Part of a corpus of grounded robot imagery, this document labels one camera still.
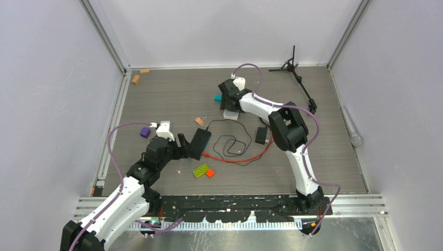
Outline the black network switch box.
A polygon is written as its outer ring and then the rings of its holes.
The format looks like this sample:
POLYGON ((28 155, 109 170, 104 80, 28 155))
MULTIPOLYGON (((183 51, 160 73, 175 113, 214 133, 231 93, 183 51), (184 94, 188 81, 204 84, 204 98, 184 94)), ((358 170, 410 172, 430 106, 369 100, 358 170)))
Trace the black network switch box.
POLYGON ((198 128, 191 141, 190 158, 200 160, 211 138, 211 132, 198 128))

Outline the white box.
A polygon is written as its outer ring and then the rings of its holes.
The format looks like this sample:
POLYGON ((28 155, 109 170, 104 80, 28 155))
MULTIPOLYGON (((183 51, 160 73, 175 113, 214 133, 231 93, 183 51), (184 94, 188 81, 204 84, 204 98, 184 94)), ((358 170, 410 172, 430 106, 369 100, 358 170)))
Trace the white box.
POLYGON ((240 114, 240 112, 238 112, 238 111, 230 111, 230 110, 225 109, 223 112, 223 117, 224 117, 224 119, 236 121, 239 118, 239 114, 240 114))

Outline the black power adapter with cord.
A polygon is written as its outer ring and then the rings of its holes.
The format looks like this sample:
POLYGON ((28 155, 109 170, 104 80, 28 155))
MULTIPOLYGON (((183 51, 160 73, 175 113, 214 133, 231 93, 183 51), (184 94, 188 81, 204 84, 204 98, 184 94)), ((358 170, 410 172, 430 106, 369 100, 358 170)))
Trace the black power adapter with cord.
POLYGON ((213 122, 234 122, 242 128, 244 133, 246 134, 247 141, 243 141, 236 137, 235 135, 231 134, 222 134, 220 135, 215 143, 212 145, 212 152, 216 154, 214 156, 211 153, 203 153, 203 156, 215 161, 227 163, 227 164, 234 164, 238 166, 248 166, 258 160, 260 160, 265 153, 268 152, 271 145, 274 143, 273 137, 268 138, 268 129, 270 128, 269 125, 266 123, 263 123, 263 127, 258 127, 258 132, 256 133, 256 136, 258 136, 259 143, 263 143, 263 145, 266 144, 266 147, 264 150, 257 154, 253 155, 250 158, 240 159, 240 157, 244 156, 247 150, 250 148, 253 138, 249 131, 246 129, 246 126, 238 121, 232 121, 232 120, 212 120, 206 127, 206 130, 208 131, 211 128, 211 125, 213 122))

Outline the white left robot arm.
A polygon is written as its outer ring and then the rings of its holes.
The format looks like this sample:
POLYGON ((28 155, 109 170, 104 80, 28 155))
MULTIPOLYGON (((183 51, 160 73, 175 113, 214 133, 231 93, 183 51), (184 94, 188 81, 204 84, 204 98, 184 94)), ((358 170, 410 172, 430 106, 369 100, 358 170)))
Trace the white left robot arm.
POLYGON ((62 230, 61 250, 108 250, 113 242, 143 215, 160 210, 160 194, 151 186, 171 160, 189 158, 191 144, 182 133, 178 142, 155 136, 123 182, 106 200, 79 222, 69 221, 62 230))

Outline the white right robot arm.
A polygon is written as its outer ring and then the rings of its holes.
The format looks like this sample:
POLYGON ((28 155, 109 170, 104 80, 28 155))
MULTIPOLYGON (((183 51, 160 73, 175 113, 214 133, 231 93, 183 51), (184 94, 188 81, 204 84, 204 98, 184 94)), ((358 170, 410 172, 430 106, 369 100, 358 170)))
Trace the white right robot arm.
POLYGON ((315 182, 307 151, 309 130, 298 107, 292 102, 283 104, 264 99, 249 89, 240 90, 232 79, 222 82, 218 88, 221 110, 251 113, 268 121, 274 142, 288 157, 296 178, 299 210, 313 214, 324 194, 315 182))

